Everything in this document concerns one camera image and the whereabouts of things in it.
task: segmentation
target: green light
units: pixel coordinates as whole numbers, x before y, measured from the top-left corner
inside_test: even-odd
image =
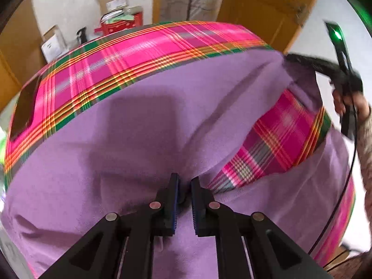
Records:
[[[342,40],[341,34],[339,34],[337,31],[334,31],[334,34],[336,35],[336,37],[338,37],[340,40]]]

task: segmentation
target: plaid blanket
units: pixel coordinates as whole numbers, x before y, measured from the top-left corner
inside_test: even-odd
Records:
[[[225,192],[263,176],[286,172],[313,154],[330,126],[331,120],[324,107],[312,113],[289,90],[285,90],[277,103],[256,121],[239,151],[207,188],[214,193]],[[355,190],[351,179],[334,225],[327,232],[322,247],[314,254],[320,265],[325,265],[339,246],[354,202]]]
[[[269,46],[242,26],[164,23],[111,34],[50,63],[40,74],[32,125],[8,140],[5,186],[35,149],[105,97],[159,71],[195,60]]]
[[[7,144],[6,187],[42,142],[107,96],[159,71],[251,47],[269,48],[242,26],[191,21],[121,31],[70,52],[40,72],[32,125]],[[256,122],[238,153],[208,187],[225,192],[285,172],[313,153],[329,127],[324,108],[312,114],[287,90]],[[337,221],[316,256],[320,264],[338,246],[354,196],[350,181]]]

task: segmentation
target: label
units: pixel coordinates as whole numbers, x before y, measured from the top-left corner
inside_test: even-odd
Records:
[[[41,50],[45,56],[47,63],[53,61],[63,52],[56,35],[53,35],[48,41],[46,41],[41,46]]]
[[[126,5],[126,0],[113,0],[106,3],[106,7],[108,11],[113,11],[119,7],[123,7]]]

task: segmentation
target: black cable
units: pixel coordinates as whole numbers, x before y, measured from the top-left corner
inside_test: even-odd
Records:
[[[349,184],[349,181],[350,181],[350,177],[351,177],[351,174],[353,172],[353,167],[354,167],[354,162],[355,162],[355,156],[356,156],[356,145],[357,145],[357,138],[358,138],[358,119],[356,117],[356,108],[355,108],[355,104],[354,104],[354,99],[353,99],[353,93],[351,91],[351,86],[350,86],[350,82],[348,84],[349,86],[349,92],[350,92],[350,97],[351,97],[351,102],[352,102],[352,106],[353,106],[353,110],[354,110],[354,122],[355,122],[355,139],[354,139],[354,154],[353,154],[353,159],[352,159],[352,162],[351,162],[351,166],[350,166],[350,170],[349,170],[349,174],[347,175],[347,178],[346,178],[346,182],[345,182],[345,186],[341,192],[341,195],[336,203],[336,206],[334,207],[333,211],[332,211],[332,214],[330,216],[330,218],[328,219],[327,223],[325,224],[325,227],[323,228],[322,232],[320,233],[319,237],[317,238],[317,240],[315,241],[315,243],[313,244],[313,246],[311,247],[310,251],[308,252],[308,254],[310,255],[314,249],[316,248],[316,246],[318,245],[318,243],[320,242],[320,240],[323,238],[323,235],[326,233],[329,225],[331,224],[332,222],[332,219],[334,217],[334,215],[336,214],[340,204],[341,204],[341,201],[342,201],[342,198],[344,197],[345,195],[345,192],[346,192],[346,189],[347,189],[347,186]]]

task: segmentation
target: cardboard box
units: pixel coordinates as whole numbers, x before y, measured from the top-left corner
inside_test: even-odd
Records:
[[[50,63],[68,49],[62,33],[57,25],[54,25],[42,36],[43,44],[41,50],[47,63]]]
[[[98,0],[101,9],[101,15],[110,13],[112,11],[123,9],[128,6],[128,0]]]

